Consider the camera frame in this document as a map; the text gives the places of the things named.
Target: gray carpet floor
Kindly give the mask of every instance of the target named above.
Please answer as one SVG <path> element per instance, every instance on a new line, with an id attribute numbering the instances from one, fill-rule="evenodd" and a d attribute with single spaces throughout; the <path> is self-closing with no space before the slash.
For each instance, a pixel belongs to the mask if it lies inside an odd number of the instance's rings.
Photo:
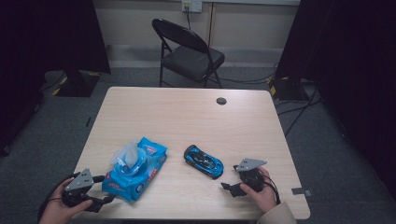
<path id="1" fill-rule="evenodd" d="M 220 68 L 225 89 L 268 90 L 261 81 L 273 68 Z M 62 72 L 46 74 L 48 83 L 39 110 L 10 145 L 8 157 L 0 158 L 0 223 L 36 223 L 39 205 L 52 187 L 74 172 L 78 158 L 90 134 L 96 115 L 112 86 L 156 87 L 159 68 L 113 68 L 103 75 L 90 98 L 56 97 L 51 92 Z M 183 77 L 166 73 L 176 87 L 201 88 Z M 208 88 L 217 84 L 209 82 Z M 314 85 L 304 86 L 308 95 Z M 319 93 L 297 119 L 300 110 L 279 115 L 290 152 L 307 197 L 311 217 L 298 223 L 396 223 L 396 204 L 377 178 L 366 159 L 348 143 L 342 125 L 331 113 Z M 301 102 L 274 100 L 282 113 L 302 107 Z M 122 220 L 73 220 L 73 223 L 125 223 Z M 128 223 L 198 223 L 189 221 L 136 220 Z"/>

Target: black stand base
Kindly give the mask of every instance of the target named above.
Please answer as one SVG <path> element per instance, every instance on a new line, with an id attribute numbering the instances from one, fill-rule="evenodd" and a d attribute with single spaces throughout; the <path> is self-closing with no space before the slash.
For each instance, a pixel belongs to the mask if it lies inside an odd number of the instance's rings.
<path id="1" fill-rule="evenodd" d="M 78 72 L 70 76 L 67 74 L 67 78 L 62 81 L 59 88 L 53 92 L 52 95 L 56 96 L 69 96 L 69 97 L 91 97 L 93 89 L 96 86 L 100 76 L 92 75 L 87 73 Z"/>
<path id="2" fill-rule="evenodd" d="M 306 94 L 300 82 L 292 82 L 287 78 L 271 79 L 268 82 L 271 94 L 276 100 L 286 101 L 308 101 Z"/>

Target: toy car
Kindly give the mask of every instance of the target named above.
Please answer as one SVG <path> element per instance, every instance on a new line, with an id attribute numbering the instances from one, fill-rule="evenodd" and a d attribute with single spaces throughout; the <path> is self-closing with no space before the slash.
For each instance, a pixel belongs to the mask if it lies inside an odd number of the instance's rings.
<path id="1" fill-rule="evenodd" d="M 195 169 L 201 171 L 212 179 L 219 178 L 224 166 L 222 162 L 199 149 L 196 145 L 189 146 L 184 151 L 184 160 Z"/>

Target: sleeve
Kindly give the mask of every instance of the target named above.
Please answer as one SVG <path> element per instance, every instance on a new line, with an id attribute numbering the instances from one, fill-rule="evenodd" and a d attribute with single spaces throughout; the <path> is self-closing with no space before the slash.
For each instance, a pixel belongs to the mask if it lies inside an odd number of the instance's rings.
<path id="1" fill-rule="evenodd" d="M 290 211 L 287 203 L 281 203 L 262 215 L 258 224 L 297 224 L 296 219 Z"/>

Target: chair seat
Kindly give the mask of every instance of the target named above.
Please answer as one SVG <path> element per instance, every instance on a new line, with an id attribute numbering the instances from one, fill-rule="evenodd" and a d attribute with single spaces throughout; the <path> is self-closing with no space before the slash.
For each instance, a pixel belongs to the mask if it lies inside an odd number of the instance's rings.
<path id="1" fill-rule="evenodd" d="M 215 49 L 209 50 L 214 69 L 216 70 L 224 63 L 225 56 Z M 161 63 L 167 69 L 195 81 L 204 81 L 206 76 L 210 75 L 207 73 L 207 67 L 209 65 L 207 55 L 183 46 L 178 47 L 163 57 Z"/>

